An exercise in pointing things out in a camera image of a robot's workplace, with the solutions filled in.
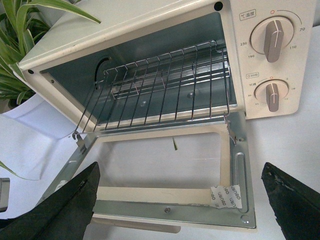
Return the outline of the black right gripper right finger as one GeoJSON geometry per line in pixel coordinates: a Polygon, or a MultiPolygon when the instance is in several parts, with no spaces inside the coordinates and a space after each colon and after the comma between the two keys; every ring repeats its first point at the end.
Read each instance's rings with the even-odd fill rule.
{"type": "Polygon", "coordinates": [[[318,240],[320,194],[269,162],[261,179],[285,239],[318,240]]]}

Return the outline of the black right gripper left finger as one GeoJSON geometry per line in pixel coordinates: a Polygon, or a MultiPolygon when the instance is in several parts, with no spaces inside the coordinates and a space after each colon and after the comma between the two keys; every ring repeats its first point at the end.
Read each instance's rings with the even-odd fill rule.
{"type": "Polygon", "coordinates": [[[93,216],[100,168],[92,163],[31,211],[0,221],[2,240],[81,240],[93,216]]]}

